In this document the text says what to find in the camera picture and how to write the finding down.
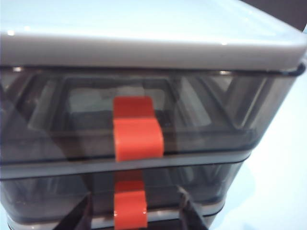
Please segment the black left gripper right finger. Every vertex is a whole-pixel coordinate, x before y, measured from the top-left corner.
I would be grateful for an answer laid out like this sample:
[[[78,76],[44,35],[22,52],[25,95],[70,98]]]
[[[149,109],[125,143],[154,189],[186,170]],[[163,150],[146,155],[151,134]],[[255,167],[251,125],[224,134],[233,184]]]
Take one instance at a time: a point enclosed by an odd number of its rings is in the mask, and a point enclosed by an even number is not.
[[[198,206],[191,195],[181,186],[177,186],[180,193],[179,219],[182,230],[208,230],[208,226],[201,215]]]

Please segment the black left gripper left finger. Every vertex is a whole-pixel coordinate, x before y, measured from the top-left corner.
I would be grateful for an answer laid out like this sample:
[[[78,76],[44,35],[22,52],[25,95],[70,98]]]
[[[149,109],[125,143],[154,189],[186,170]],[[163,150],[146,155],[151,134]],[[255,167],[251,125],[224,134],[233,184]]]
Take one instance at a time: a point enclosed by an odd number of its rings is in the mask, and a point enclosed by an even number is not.
[[[54,230],[91,230],[93,219],[92,193],[75,206],[54,228]]]

